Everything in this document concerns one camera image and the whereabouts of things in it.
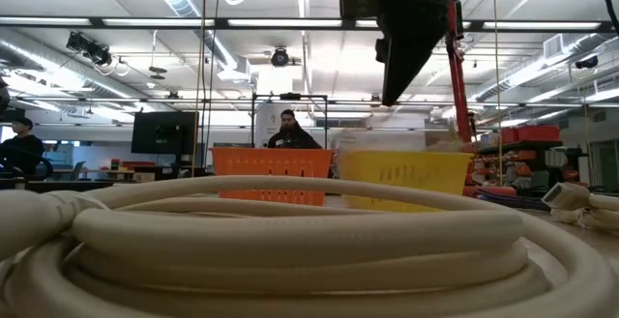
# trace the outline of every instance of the man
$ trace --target man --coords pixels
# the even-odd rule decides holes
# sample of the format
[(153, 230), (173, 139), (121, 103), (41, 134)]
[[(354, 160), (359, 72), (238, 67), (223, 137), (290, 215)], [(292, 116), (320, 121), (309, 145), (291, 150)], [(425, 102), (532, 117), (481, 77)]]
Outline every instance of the man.
[(5, 140), (0, 145), (0, 149), (8, 149), (4, 155), (7, 165), (19, 168), (26, 174), (36, 173), (37, 164), (41, 161), (38, 158), (44, 152), (41, 139), (30, 134), (33, 126), (32, 121), (28, 118), (15, 119), (11, 128), (17, 135), (12, 139)]
[(280, 132), (269, 140), (269, 148), (283, 149), (322, 149), (309, 133), (301, 129), (292, 110), (281, 113)]

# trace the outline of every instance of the white hose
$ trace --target white hose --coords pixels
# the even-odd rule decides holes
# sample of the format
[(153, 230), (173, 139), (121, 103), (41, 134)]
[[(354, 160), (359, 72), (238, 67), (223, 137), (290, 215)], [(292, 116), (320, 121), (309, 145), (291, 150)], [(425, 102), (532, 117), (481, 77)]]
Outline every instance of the white hose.
[[(253, 188), (324, 190), (460, 212), (180, 197)], [(40, 244), (17, 262), (4, 287), (18, 318), (617, 313), (615, 274), (591, 247), (535, 217), (444, 193), (228, 176), (86, 194), (0, 192), (0, 208), (0, 257)], [(70, 227), (71, 236), (60, 235)], [(521, 237), (557, 258), (567, 280), (551, 288)]]
[(559, 183), (543, 198), (554, 220), (584, 228), (619, 231), (619, 198), (597, 195), (588, 188)]

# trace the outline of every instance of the orange basket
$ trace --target orange basket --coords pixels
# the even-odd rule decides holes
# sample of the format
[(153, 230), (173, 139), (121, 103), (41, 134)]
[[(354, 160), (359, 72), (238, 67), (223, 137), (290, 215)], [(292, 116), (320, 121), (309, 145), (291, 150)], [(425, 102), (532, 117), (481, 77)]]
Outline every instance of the orange basket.
[[(331, 150), (211, 148), (217, 175), (285, 175), (327, 178)], [(253, 189), (221, 191), (221, 198), (239, 198), (322, 206), (325, 193), (303, 190)]]

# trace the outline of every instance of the red equipment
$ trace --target red equipment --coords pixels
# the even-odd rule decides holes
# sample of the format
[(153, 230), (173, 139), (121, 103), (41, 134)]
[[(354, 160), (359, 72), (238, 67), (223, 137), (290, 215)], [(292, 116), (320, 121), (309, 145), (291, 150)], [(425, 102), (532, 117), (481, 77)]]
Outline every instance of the red equipment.
[(457, 132), (464, 143), (471, 142), (471, 127), (468, 123), (468, 106), (466, 104), (466, 87), (462, 62), (464, 51), (460, 48), (462, 35), (461, 5), (459, 0), (452, 0), (447, 11), (449, 30), (446, 37), (447, 54), (452, 73), (452, 86), (454, 88), (454, 103), (456, 105)]

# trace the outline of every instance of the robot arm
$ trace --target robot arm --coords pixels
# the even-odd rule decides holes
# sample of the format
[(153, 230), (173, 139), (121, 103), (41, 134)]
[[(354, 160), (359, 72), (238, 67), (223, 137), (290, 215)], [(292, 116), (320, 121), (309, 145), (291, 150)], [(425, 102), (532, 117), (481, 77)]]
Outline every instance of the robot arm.
[(376, 42), (376, 60), (385, 64), (382, 102), (393, 105), (447, 33), (454, 0), (339, 1), (342, 18), (376, 18), (384, 34)]

